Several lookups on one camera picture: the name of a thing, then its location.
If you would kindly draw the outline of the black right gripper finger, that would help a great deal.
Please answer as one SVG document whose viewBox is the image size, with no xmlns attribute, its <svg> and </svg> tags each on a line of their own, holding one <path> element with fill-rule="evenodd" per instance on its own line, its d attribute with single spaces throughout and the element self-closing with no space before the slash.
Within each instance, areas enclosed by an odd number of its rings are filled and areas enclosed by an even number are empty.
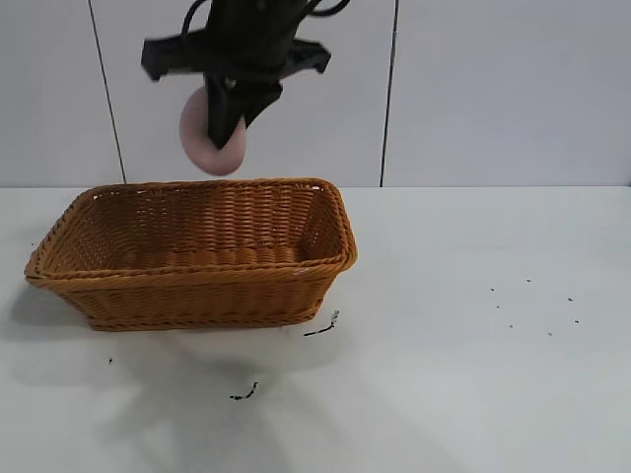
<svg viewBox="0 0 631 473">
<path fill-rule="evenodd" d="M 230 85 L 227 78 L 210 76 L 205 79 L 205 92 L 208 136 L 217 149 L 223 149 L 245 117 L 247 88 Z"/>
<path fill-rule="evenodd" d="M 269 106 L 282 95 L 281 84 L 259 84 L 241 93 L 241 115 L 249 127 Z"/>
</svg>

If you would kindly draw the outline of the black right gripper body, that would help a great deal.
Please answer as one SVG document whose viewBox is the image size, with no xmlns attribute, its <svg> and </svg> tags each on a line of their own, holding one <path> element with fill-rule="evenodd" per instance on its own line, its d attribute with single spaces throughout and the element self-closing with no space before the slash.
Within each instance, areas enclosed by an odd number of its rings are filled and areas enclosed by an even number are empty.
<svg viewBox="0 0 631 473">
<path fill-rule="evenodd" d="M 278 82 L 301 45 L 295 39 L 300 23 L 330 15 L 317 1 L 212 1 L 205 27 L 193 31 L 191 22 L 202 5 L 191 4 L 178 34 L 144 41 L 141 66 L 151 81 L 200 74 L 203 93 L 210 76 L 227 78 L 230 85 Z"/>
</svg>

